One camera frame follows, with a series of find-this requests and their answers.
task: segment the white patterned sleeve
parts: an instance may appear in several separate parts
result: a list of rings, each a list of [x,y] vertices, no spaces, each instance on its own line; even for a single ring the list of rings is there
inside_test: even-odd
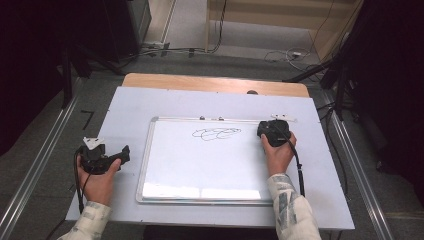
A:
[[[69,233],[58,240],[100,240],[112,209],[96,202],[87,202],[80,218]]]
[[[268,189],[273,200],[278,239],[321,239],[311,206],[296,192],[287,174],[271,176]]]

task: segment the desk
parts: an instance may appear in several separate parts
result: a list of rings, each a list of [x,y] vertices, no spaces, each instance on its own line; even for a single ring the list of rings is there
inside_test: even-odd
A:
[[[191,91],[170,90],[171,86]],[[261,94],[268,94],[277,93],[276,88],[296,97],[228,93],[231,91],[245,93],[247,90],[255,90]],[[148,125],[153,116],[211,117],[224,114],[222,116],[230,119],[268,119],[271,111],[284,109],[285,112],[304,111],[307,113],[307,116],[304,117],[307,120],[304,124],[307,129],[302,131],[304,134],[300,133],[299,126],[294,129],[299,132],[298,138],[305,139],[298,141],[298,147],[311,149],[306,152],[298,148],[298,152],[304,152],[302,155],[305,161],[308,158],[313,159],[313,162],[304,163],[304,165],[314,166],[305,167],[305,183],[314,182],[308,179],[311,175],[308,171],[315,171],[315,173],[318,171],[325,175],[323,180],[330,178],[332,185],[335,185],[335,188],[331,190],[331,192],[337,193],[334,196],[330,196],[331,192],[320,192],[317,195],[314,185],[327,186],[320,181],[305,185],[305,191],[307,194],[309,192],[311,198],[313,195],[318,197],[325,195],[325,197],[321,197],[322,201],[311,204],[317,216],[318,226],[322,229],[353,229],[353,222],[331,155],[329,155],[315,106],[307,95],[307,89],[303,85],[293,83],[156,74],[127,75],[123,87],[118,88],[115,93],[99,134],[99,137],[106,139],[106,154],[119,152],[126,144],[131,149],[131,161],[127,162],[115,176],[115,191],[111,203],[114,211],[111,221],[144,224],[274,227],[274,213],[270,206],[149,205],[138,204],[135,195]],[[307,109],[298,109],[300,105],[293,104],[294,102],[299,102]],[[308,136],[312,135],[316,135],[317,138],[308,139]],[[325,166],[316,166],[318,162]],[[66,219],[76,220],[77,218],[78,208],[75,197]]]
[[[321,61],[337,50],[352,28],[363,0],[231,0],[224,21],[309,29]],[[210,20],[221,19],[224,0],[208,0],[205,49],[209,46]]]

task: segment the black scribble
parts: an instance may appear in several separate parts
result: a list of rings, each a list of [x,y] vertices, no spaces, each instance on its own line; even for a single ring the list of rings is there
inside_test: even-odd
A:
[[[200,137],[203,141],[211,141],[215,139],[226,139],[231,135],[240,133],[241,129],[238,128],[209,128],[196,130],[192,136]]]

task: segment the white tabletop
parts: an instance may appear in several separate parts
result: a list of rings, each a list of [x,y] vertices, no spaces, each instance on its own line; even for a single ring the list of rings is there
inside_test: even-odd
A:
[[[149,123],[155,116],[205,116],[270,120],[271,114],[297,119],[290,129],[298,139],[306,198],[320,229],[353,229],[333,160],[311,98],[229,94],[181,90],[119,87],[99,136],[106,139],[106,154],[129,145],[131,161],[115,176],[111,221],[206,226],[274,227],[271,206],[139,204],[136,191]],[[297,184],[297,176],[291,177]],[[79,217],[74,197],[67,220]]]

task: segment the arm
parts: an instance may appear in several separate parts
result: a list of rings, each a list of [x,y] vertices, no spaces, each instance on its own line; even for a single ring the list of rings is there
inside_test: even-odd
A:
[[[308,201],[296,192],[286,174],[293,158],[289,144],[272,147],[265,135],[261,136],[270,178],[268,188],[274,205],[276,231],[279,239],[321,239],[317,223]],[[296,145],[296,137],[290,141]]]
[[[113,191],[113,177],[121,165],[121,160],[115,160],[103,175],[90,176],[86,173],[81,167],[80,157],[77,159],[77,165],[80,185],[85,185],[84,194],[88,202],[71,231],[59,240],[100,239],[112,211],[109,203]]]

